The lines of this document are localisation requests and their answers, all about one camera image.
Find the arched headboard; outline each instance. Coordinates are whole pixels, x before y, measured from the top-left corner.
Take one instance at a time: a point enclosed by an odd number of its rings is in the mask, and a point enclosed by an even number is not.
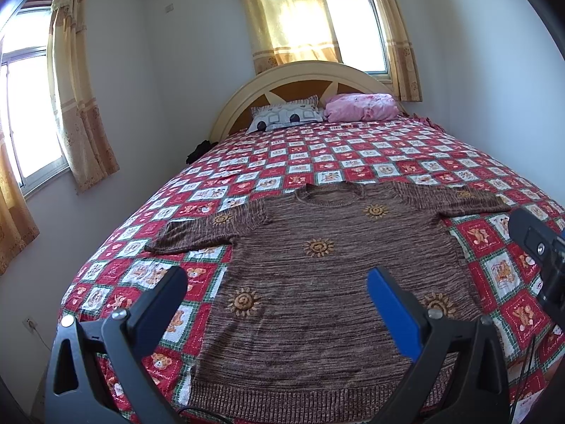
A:
[[[251,107],[311,95],[317,95],[321,106],[325,106],[328,98],[347,93],[392,94],[388,87],[367,73],[336,62],[307,60],[275,67],[253,78],[228,100],[214,124],[210,141],[220,142],[249,127]]]

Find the pink pillow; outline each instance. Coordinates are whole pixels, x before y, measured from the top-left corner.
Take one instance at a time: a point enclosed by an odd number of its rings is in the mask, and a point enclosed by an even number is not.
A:
[[[338,94],[326,104],[330,123],[354,121],[389,121],[399,114],[390,94]]]

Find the window pane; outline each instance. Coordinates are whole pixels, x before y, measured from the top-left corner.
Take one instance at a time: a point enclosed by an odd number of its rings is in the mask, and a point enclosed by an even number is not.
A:
[[[370,0],[328,0],[328,6],[344,64],[362,72],[386,72]]]
[[[8,158],[10,160],[10,165],[16,180],[18,180],[19,185],[22,185],[22,178],[20,177],[20,172],[18,171],[18,165],[16,164],[16,158],[13,155],[12,139],[10,138],[10,123],[8,123],[8,106],[6,103],[6,72],[8,71],[7,66],[2,65],[0,69],[0,118],[2,120],[2,131],[4,132],[4,141],[6,142],[6,150],[8,150]]]
[[[61,157],[45,55],[10,64],[8,105],[13,145],[22,175],[29,177]]]
[[[4,53],[18,49],[47,46],[51,9],[17,14],[5,28]]]

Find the brown sweater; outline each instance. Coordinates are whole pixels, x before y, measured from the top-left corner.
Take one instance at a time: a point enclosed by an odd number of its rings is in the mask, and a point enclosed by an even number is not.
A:
[[[341,182],[169,223],[146,250],[234,246],[190,404],[279,424],[371,418],[409,360],[367,294],[368,270],[384,267],[427,307],[474,319],[480,308],[467,265],[441,216],[506,210],[468,188]],[[450,367],[428,403],[441,397]]]

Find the curtain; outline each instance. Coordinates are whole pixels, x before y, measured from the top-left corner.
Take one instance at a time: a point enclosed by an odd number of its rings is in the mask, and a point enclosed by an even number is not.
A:
[[[326,0],[243,0],[255,72],[299,60],[341,62]]]
[[[59,142],[80,192],[120,169],[90,87],[84,10],[84,0],[53,0],[47,42]]]
[[[395,95],[404,101],[422,101],[420,79],[412,43],[396,0],[375,0],[389,59]]]
[[[2,63],[0,34],[0,65]],[[24,196],[12,171],[6,141],[0,124],[0,275],[10,262],[33,241],[39,230],[25,204]]]

